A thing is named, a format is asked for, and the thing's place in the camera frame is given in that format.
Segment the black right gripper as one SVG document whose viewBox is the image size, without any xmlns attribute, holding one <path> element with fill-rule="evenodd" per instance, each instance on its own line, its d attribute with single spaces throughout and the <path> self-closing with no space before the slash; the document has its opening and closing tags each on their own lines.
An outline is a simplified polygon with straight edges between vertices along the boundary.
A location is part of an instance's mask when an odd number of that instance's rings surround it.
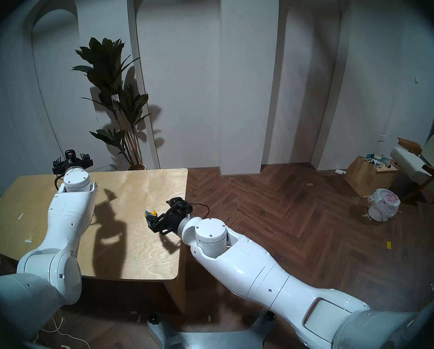
<svg viewBox="0 0 434 349">
<path fill-rule="evenodd" d="M 191 218 L 193 205 L 181 197 L 171 198 L 166 203 L 169 209 L 161 215 L 157 212 L 146 212 L 148 227 L 152 232 L 161 235 L 167 235 L 170 232 L 177 234 L 181 221 Z"/>
</svg>

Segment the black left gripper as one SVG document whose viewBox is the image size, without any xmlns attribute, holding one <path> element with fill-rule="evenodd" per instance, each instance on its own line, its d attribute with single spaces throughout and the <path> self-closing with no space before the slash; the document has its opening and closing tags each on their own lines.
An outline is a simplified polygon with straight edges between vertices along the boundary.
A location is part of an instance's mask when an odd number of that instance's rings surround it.
<svg viewBox="0 0 434 349">
<path fill-rule="evenodd" d="M 80 153 L 80 158 L 69 158 L 65 160 L 62 157 L 57 158 L 53 161 L 52 172 L 54 175 L 64 175 L 71 168 L 87 169 L 93 165 L 93 160 L 91 160 L 89 154 Z"/>
</svg>

